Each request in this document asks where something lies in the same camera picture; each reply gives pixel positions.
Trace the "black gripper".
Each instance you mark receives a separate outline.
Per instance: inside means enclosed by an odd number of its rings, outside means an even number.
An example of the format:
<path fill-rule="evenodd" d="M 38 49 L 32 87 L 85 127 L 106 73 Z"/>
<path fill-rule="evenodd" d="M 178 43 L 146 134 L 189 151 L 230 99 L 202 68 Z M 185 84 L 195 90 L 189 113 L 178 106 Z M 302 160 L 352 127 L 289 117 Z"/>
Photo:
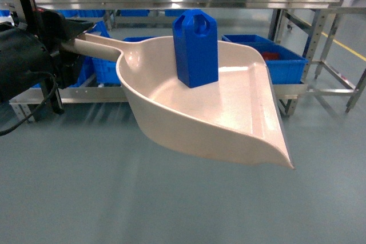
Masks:
<path fill-rule="evenodd" d="M 62 42 L 77 38 L 94 23 L 67 19 L 57 11 L 37 10 L 36 31 L 8 23 L 8 88 L 29 89 L 56 81 L 65 89 L 78 82 L 84 55 L 59 52 Z"/>

